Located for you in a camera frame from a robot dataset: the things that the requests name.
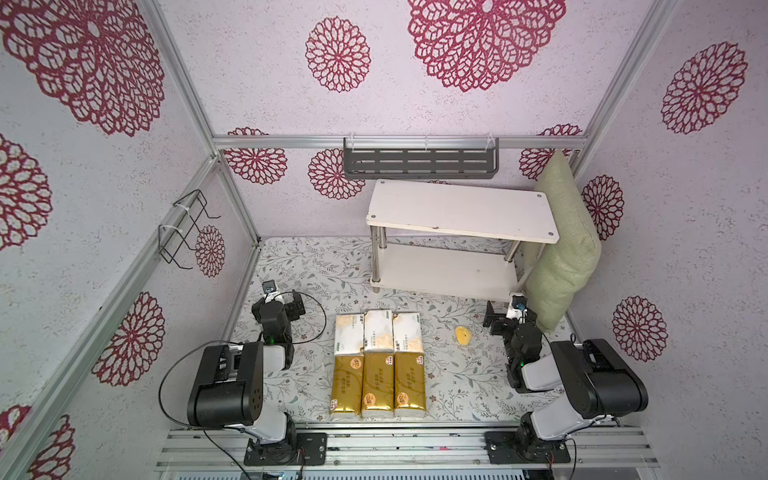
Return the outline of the white tissue pack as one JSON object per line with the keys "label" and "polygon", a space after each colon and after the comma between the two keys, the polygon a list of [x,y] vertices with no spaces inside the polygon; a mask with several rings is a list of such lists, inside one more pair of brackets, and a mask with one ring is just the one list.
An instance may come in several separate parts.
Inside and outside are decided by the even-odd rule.
{"label": "white tissue pack", "polygon": [[368,310],[364,315],[364,351],[393,352],[393,312]]}
{"label": "white tissue pack", "polygon": [[364,350],[364,315],[340,314],[334,328],[334,355],[359,355]]}
{"label": "white tissue pack", "polygon": [[423,353],[421,316],[417,312],[399,312],[393,318],[396,352]]}

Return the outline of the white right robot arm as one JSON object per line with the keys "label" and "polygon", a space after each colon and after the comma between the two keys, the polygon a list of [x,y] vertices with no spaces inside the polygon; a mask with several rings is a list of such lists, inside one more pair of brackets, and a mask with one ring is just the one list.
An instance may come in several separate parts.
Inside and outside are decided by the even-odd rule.
{"label": "white right robot arm", "polygon": [[511,446],[533,460],[565,448],[569,435],[606,418],[645,410],[644,383],[604,339],[550,341],[536,324],[527,298],[514,295],[505,313],[486,304],[483,326],[500,336],[510,386],[520,394],[563,394],[547,406],[524,414]]}

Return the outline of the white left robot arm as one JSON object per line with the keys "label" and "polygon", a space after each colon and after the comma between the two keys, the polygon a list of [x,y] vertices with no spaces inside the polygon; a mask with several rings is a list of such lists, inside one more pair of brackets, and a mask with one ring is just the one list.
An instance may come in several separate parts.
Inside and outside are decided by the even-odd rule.
{"label": "white left robot arm", "polygon": [[269,448],[297,444],[295,423],[287,413],[265,403],[268,373],[289,369],[295,345],[292,323],[306,313],[302,295],[267,293],[252,307],[262,327],[259,339],[203,349],[187,402],[188,424],[204,429],[234,429]]}

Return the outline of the gold tissue pack left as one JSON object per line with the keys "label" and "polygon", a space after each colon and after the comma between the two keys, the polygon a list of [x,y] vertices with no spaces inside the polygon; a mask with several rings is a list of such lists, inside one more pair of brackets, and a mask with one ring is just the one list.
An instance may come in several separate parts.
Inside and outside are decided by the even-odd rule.
{"label": "gold tissue pack left", "polygon": [[361,413],[364,356],[334,357],[333,382],[330,397],[330,417],[345,419]]}

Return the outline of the gold tissue pack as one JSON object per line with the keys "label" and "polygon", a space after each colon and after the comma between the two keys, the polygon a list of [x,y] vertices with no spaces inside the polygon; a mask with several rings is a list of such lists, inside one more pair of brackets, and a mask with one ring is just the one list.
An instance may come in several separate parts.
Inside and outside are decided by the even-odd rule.
{"label": "gold tissue pack", "polygon": [[345,419],[361,413],[364,356],[334,357],[333,382],[330,397],[330,417]]}
{"label": "gold tissue pack", "polygon": [[363,418],[394,416],[394,354],[366,352],[364,354],[361,415]]}
{"label": "gold tissue pack", "polygon": [[396,352],[395,416],[424,418],[427,411],[424,355],[418,352]]}

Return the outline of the gold tissue pack right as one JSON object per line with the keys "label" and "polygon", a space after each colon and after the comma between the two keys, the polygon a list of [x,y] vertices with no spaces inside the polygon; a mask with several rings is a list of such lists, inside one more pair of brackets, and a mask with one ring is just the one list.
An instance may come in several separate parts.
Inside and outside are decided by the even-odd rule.
{"label": "gold tissue pack right", "polygon": [[427,411],[424,355],[418,352],[396,352],[395,416],[424,418]]}

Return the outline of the white two-tier shelf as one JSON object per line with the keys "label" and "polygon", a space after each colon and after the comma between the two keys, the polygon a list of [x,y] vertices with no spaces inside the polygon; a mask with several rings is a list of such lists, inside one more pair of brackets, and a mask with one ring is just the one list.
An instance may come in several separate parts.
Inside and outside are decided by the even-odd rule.
{"label": "white two-tier shelf", "polygon": [[[560,239],[547,196],[527,190],[379,180],[366,223],[371,238],[370,284],[375,291],[505,301],[524,284],[514,256],[524,243]],[[494,254],[400,244],[391,230],[450,239],[506,241]]]}

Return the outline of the gold tissue pack middle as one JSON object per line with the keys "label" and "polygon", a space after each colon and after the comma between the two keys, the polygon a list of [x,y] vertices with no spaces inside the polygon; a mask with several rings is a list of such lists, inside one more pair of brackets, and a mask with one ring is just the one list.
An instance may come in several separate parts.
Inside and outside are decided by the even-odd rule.
{"label": "gold tissue pack middle", "polygon": [[363,418],[394,416],[394,354],[366,352],[364,354],[361,415]]}

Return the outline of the small yellow object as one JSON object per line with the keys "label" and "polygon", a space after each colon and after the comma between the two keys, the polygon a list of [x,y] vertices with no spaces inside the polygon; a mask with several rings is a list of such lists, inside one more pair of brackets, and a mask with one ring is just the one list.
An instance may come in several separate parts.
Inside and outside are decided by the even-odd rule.
{"label": "small yellow object", "polygon": [[472,332],[467,327],[457,326],[455,328],[455,337],[459,345],[468,346],[472,340]]}

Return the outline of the floral table mat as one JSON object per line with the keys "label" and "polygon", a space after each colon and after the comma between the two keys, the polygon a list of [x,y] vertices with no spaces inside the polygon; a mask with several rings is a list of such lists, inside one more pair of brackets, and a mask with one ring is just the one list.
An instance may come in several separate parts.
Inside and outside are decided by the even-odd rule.
{"label": "floral table mat", "polygon": [[[233,338],[252,341],[261,331],[251,312],[262,283],[305,292],[307,313],[292,331],[300,344],[289,370],[267,374],[266,400],[297,422],[327,422],[333,376],[334,323],[339,314],[369,309],[415,311],[422,321],[428,421],[505,422],[548,405],[558,388],[519,394],[508,383],[503,341],[483,328],[483,300],[401,290],[374,292],[366,237],[277,237],[261,247]],[[455,328],[471,330],[468,346]]]}

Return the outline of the green pillow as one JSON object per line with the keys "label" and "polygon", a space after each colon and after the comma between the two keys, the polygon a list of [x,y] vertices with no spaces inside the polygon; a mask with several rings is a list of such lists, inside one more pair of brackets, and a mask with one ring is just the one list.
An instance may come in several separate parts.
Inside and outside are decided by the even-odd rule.
{"label": "green pillow", "polygon": [[596,270],[602,244],[564,153],[547,162],[536,191],[547,197],[559,240],[545,247],[523,245],[524,266],[531,270],[524,290],[538,327],[550,333]]}

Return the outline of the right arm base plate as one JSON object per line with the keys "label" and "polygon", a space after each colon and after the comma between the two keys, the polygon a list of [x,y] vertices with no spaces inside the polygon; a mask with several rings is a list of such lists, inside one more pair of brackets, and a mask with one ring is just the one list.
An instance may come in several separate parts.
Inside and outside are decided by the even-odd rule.
{"label": "right arm base plate", "polygon": [[571,462],[564,441],[541,440],[527,431],[487,431],[484,441],[489,461],[494,465]]}

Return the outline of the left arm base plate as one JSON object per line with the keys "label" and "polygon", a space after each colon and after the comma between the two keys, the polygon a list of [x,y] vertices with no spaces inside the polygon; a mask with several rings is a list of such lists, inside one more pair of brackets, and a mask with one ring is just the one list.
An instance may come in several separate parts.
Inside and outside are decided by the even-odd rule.
{"label": "left arm base plate", "polygon": [[264,444],[250,440],[244,457],[248,467],[322,466],[326,461],[326,433],[289,433],[276,443]]}

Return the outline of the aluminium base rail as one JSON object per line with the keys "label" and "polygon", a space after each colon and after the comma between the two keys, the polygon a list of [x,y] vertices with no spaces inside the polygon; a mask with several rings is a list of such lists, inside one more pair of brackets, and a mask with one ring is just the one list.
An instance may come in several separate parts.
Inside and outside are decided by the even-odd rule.
{"label": "aluminium base rail", "polygon": [[[505,424],[335,424],[297,430],[302,454],[295,467],[325,470],[646,468],[659,462],[638,427],[593,427],[573,434],[554,452],[525,457]],[[266,457],[238,433],[175,430],[168,434],[156,472],[213,472],[267,467]]]}

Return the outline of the grey wall-mounted metal rack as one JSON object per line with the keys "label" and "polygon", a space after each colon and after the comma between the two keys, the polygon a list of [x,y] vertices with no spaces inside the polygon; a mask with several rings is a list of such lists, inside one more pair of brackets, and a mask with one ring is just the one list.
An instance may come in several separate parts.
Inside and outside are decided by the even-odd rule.
{"label": "grey wall-mounted metal rack", "polygon": [[351,180],[487,180],[499,170],[498,140],[472,148],[353,147],[343,140],[342,166]]}

